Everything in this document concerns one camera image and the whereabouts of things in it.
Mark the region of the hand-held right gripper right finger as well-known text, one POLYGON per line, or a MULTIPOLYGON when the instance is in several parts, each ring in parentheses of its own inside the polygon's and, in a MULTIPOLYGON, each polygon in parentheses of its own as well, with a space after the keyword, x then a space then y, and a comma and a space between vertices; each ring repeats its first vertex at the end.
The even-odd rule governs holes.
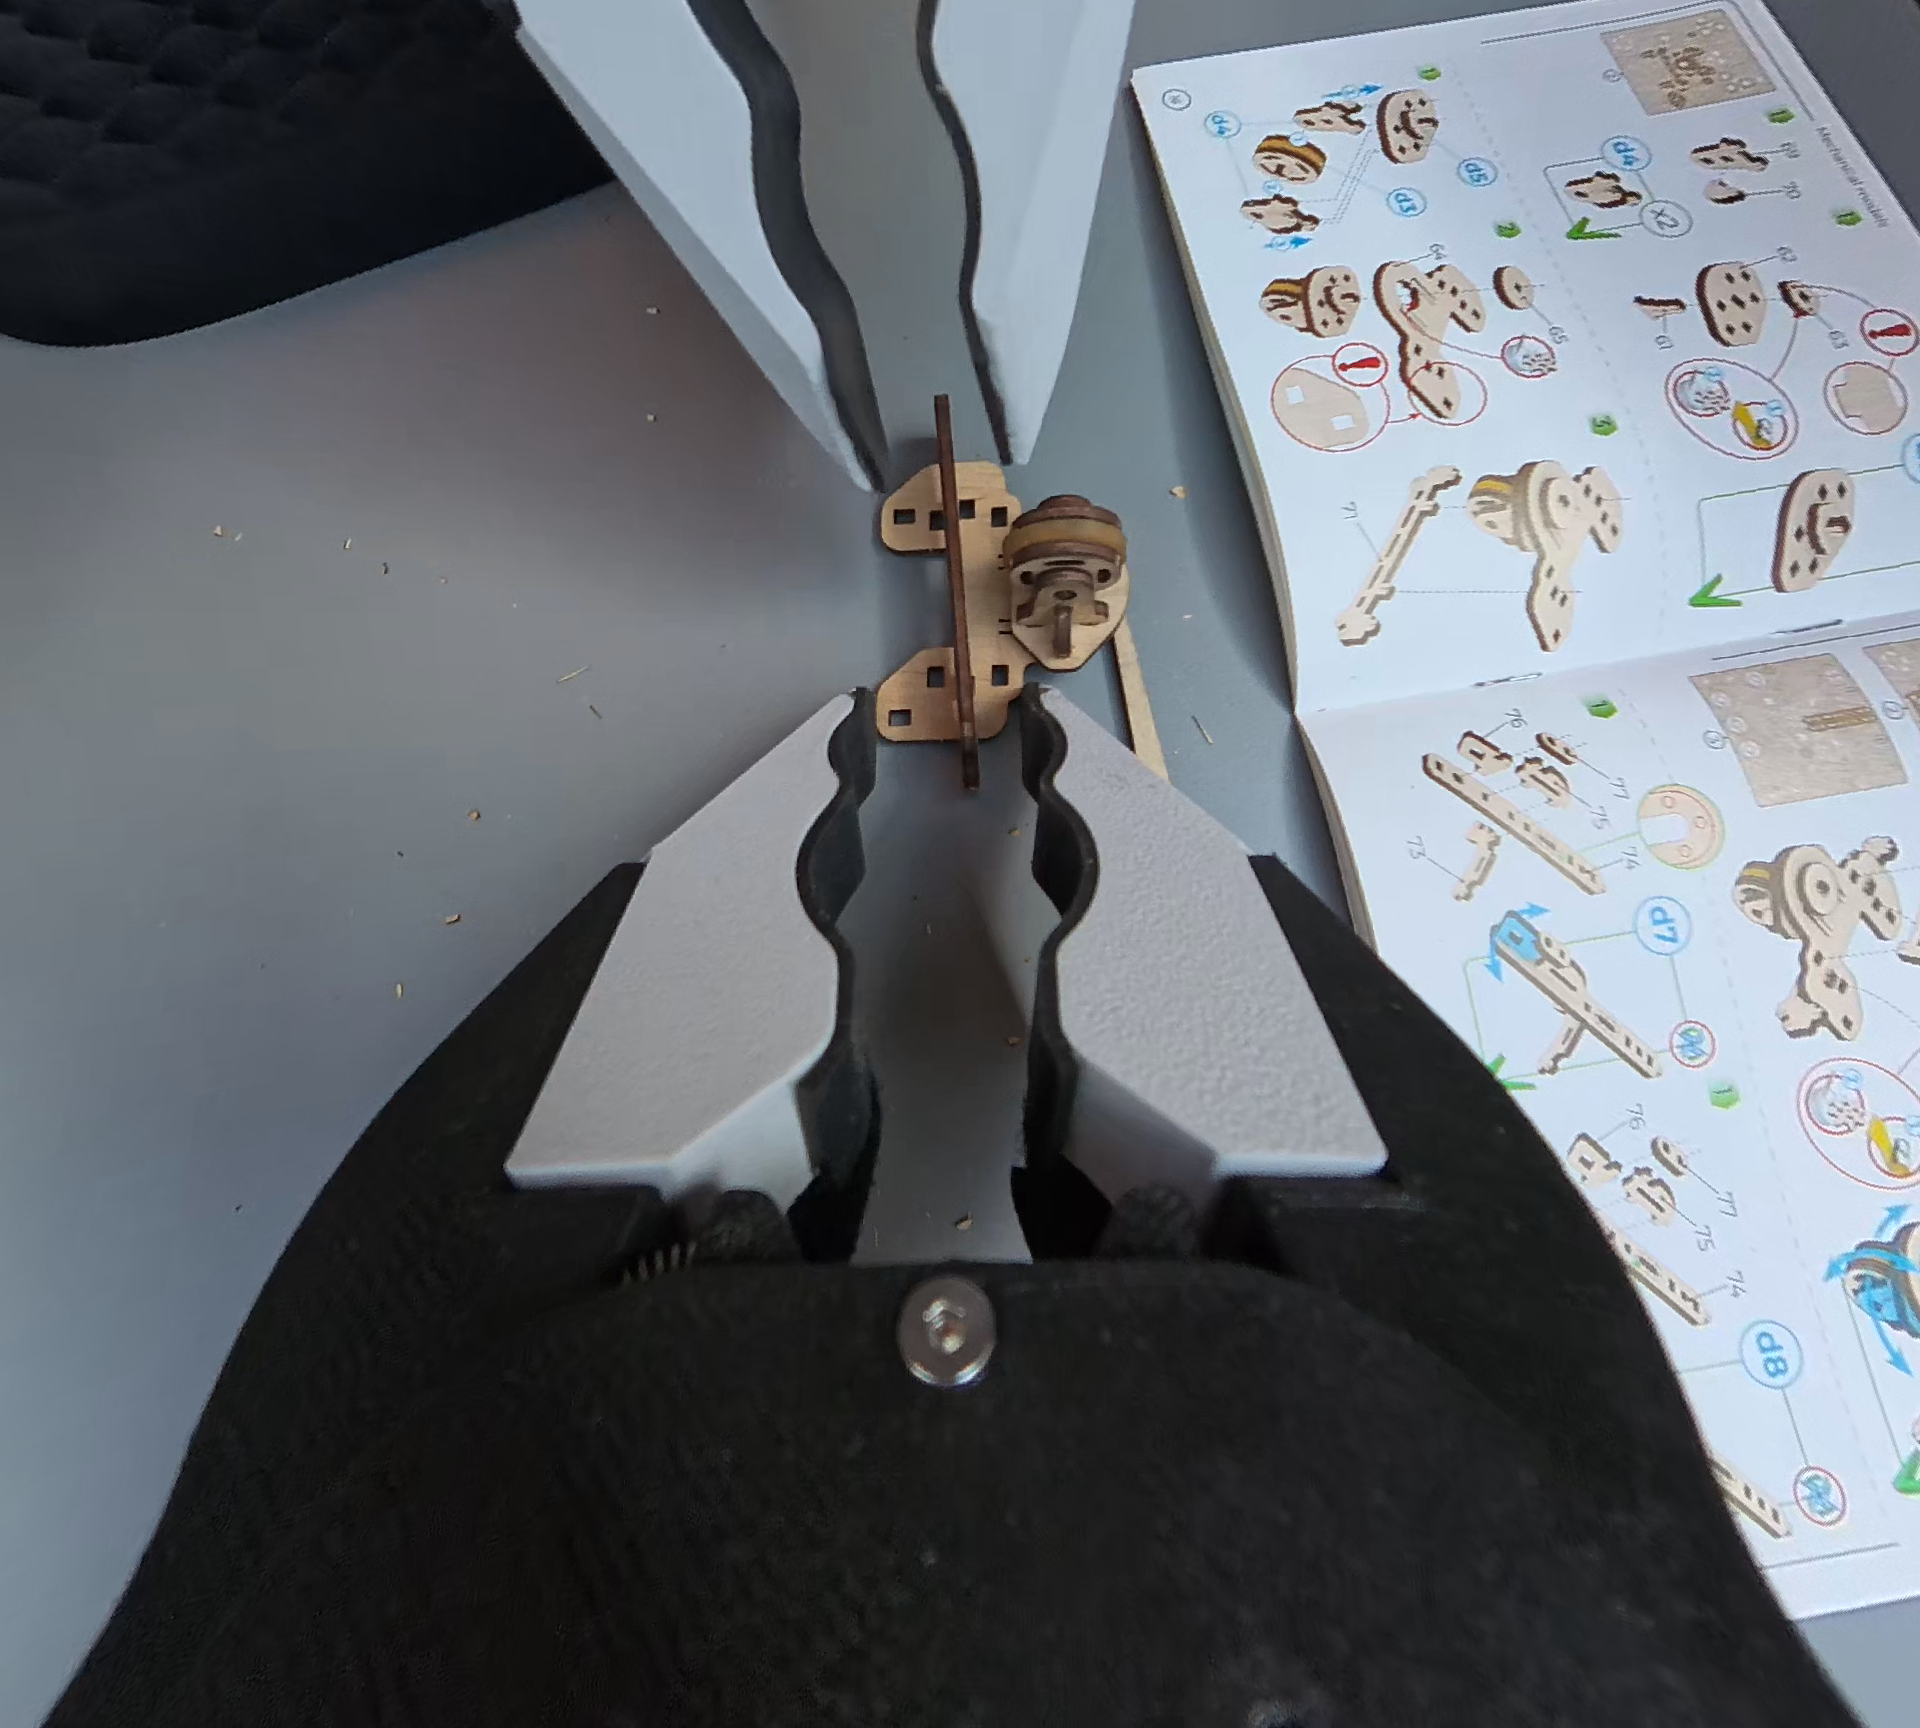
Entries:
POLYGON ((1031 960, 1019 1161, 1034 1258, 1143 1196, 1192 1236, 1230 1182, 1372 1178, 1386 1145, 1245 844, 1052 688, 1019 693, 1031 960))

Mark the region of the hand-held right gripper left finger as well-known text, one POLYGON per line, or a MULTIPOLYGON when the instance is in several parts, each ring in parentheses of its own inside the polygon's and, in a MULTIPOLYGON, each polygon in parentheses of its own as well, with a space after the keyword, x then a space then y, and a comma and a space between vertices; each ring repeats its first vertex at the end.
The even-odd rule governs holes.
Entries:
POLYGON ((506 1155, 516 1187, 690 1214, 755 1192, 803 1258, 851 1258, 881 1109, 840 918, 875 745, 874 691, 840 691, 648 852, 506 1155))

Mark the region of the wooden model base with hub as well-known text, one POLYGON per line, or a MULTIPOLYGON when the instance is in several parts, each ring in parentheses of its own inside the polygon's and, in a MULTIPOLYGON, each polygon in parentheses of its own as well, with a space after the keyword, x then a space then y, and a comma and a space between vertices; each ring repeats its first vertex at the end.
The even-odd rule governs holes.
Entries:
MULTIPOLYGON (((1078 670, 1111 639, 1132 591, 1127 537, 1113 510, 1079 493, 1022 510, 1003 476, 987 460, 953 464, 971 724, 981 744, 1001 732, 1034 665, 1078 670)), ((938 464, 881 502, 878 536, 897 555, 948 564, 938 464)), ((921 648, 878 685, 875 734, 897 744, 959 739, 951 638, 921 648)))

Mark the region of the thin wooden model plate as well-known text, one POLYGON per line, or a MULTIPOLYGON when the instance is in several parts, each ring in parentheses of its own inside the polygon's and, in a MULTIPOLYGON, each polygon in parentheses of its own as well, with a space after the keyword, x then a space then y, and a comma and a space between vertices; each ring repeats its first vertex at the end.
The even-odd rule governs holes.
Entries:
POLYGON ((962 548, 962 495, 957 492, 951 409, 950 395, 945 391, 940 391, 931 398, 931 424, 935 446, 933 465, 938 471, 940 492, 942 555, 951 617, 951 664, 948 674, 953 702, 955 745, 962 788, 964 792, 974 794, 981 783, 981 764, 965 591, 965 558, 962 548))

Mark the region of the black quilted cushion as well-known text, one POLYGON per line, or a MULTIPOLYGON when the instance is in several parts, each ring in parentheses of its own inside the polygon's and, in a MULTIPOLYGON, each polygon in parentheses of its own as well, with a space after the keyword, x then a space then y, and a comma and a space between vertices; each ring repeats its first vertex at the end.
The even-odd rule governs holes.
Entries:
POLYGON ((2 329, 219 323, 611 181, 487 0, 2 0, 2 329))

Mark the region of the flat wooden stick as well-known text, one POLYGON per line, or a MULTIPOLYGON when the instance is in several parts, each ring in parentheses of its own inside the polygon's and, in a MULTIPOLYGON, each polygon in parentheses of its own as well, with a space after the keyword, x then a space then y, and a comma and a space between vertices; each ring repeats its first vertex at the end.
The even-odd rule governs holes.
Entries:
POLYGON ((1139 646, 1130 617, 1116 622, 1110 648, 1130 747, 1148 770, 1161 780, 1170 780, 1161 736, 1143 679, 1139 646))

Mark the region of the assembly instruction booklet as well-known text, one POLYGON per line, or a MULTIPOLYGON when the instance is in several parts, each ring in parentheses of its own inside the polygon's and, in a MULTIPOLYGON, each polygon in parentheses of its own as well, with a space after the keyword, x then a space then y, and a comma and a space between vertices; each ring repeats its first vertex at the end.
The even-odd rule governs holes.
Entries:
POLYGON ((1918 248, 1762 0, 1143 64, 1356 927, 1795 1619, 1915 1596, 1918 248))

